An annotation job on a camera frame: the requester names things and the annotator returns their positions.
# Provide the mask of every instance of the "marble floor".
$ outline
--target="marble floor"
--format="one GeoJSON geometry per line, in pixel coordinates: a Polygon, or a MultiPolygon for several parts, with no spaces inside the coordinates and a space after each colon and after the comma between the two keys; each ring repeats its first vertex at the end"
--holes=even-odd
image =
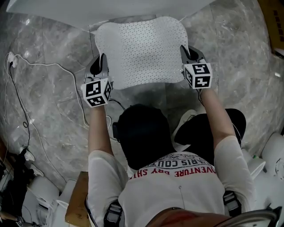
{"type": "MultiPolygon", "coordinates": [[[[5,132],[4,69],[6,53],[21,54],[32,63],[59,63],[72,71],[77,85],[83,83],[84,68],[98,54],[94,34],[50,19],[5,12],[0,9],[0,134],[9,151],[19,153],[28,141],[23,127],[24,114],[11,83],[7,85],[5,132]]],[[[127,23],[150,20],[161,15],[113,20],[127,23]]],[[[257,0],[217,0],[182,21],[190,45],[200,49],[213,66],[213,86],[226,108],[241,110],[247,120],[243,147],[260,154],[273,132],[283,127],[284,84],[275,76],[284,76],[284,61],[271,54],[267,28],[257,0]]],[[[95,33],[96,26],[91,28],[95,33]]],[[[37,127],[46,154],[65,178],[76,179],[87,170],[87,133],[77,103],[71,76],[57,66],[30,66],[19,60],[12,70],[23,103],[37,127]]],[[[124,107],[142,103],[160,108],[173,131],[188,109],[204,112],[197,93],[186,81],[176,84],[145,84],[114,90],[112,97],[124,107]]],[[[84,106],[88,119],[89,109],[84,106]]],[[[115,102],[107,113],[116,121],[122,109],[115,102]]],[[[29,150],[35,166],[59,188],[63,179],[47,160],[37,131],[31,125],[29,150]]],[[[112,142],[117,159],[126,165],[119,144],[112,142]]]]}

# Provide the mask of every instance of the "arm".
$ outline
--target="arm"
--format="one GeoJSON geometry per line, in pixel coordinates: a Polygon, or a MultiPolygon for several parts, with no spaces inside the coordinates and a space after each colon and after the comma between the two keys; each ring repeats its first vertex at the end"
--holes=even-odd
{"type": "Polygon", "coordinates": [[[118,199],[128,181],[126,171],[116,161],[111,149],[104,106],[91,109],[88,146],[88,214],[91,221],[102,227],[109,205],[118,199]]]}
{"type": "Polygon", "coordinates": [[[201,94],[214,142],[214,166],[225,190],[234,191],[242,212],[251,211],[255,203],[255,188],[241,152],[235,130],[226,110],[212,89],[201,94]]]}
{"type": "Polygon", "coordinates": [[[208,116],[215,149],[224,138],[236,136],[235,130],[230,117],[213,89],[203,89],[201,98],[208,116]]]}
{"type": "Polygon", "coordinates": [[[110,145],[110,137],[107,130],[107,119],[104,106],[91,109],[88,147],[89,154],[94,150],[101,150],[114,155],[110,145]]]}

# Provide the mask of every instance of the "fiducial marker cube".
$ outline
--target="fiducial marker cube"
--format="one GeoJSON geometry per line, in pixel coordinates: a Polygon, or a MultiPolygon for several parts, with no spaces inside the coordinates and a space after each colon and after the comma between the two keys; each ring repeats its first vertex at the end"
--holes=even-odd
{"type": "Polygon", "coordinates": [[[89,107],[106,105],[112,90],[110,79],[104,78],[81,86],[83,98],[89,107]]]}
{"type": "Polygon", "coordinates": [[[184,77],[194,89],[210,88],[212,82],[212,68],[210,63],[185,64],[184,77]]]}

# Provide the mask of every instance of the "white t-shirt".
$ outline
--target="white t-shirt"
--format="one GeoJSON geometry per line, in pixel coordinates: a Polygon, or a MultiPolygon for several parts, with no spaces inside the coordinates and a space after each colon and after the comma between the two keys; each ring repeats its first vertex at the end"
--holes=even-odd
{"type": "Polygon", "coordinates": [[[170,207],[224,215],[225,190],[236,193],[243,212],[252,210],[255,188],[237,138],[225,138],[214,153],[214,167],[196,154],[176,152],[128,179],[112,155],[93,151],[89,155],[87,199],[93,219],[99,227],[103,226],[109,205],[117,199],[125,214],[126,227],[145,227],[170,207]]]}

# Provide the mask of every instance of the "black strap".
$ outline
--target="black strap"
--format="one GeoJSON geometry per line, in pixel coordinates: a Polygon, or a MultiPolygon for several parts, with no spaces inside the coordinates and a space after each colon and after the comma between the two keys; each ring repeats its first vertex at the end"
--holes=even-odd
{"type": "Polygon", "coordinates": [[[121,220],[122,207],[120,206],[118,200],[112,202],[108,207],[104,218],[105,227],[119,227],[119,222],[121,220]]]}
{"type": "MultiPolygon", "coordinates": [[[[223,195],[224,206],[228,209],[229,215],[231,217],[235,217],[241,214],[241,203],[237,199],[235,192],[233,191],[225,191],[223,195]]],[[[87,199],[85,200],[85,206],[88,211],[88,214],[93,222],[93,224],[97,227],[95,223],[91,211],[87,206],[87,199]]],[[[104,217],[104,226],[105,227],[119,227],[119,222],[122,217],[122,207],[120,206],[118,200],[112,202],[108,207],[108,210],[104,217]]]]}
{"type": "Polygon", "coordinates": [[[223,195],[223,202],[231,217],[236,217],[241,214],[241,203],[237,199],[235,192],[225,191],[223,195]]]}

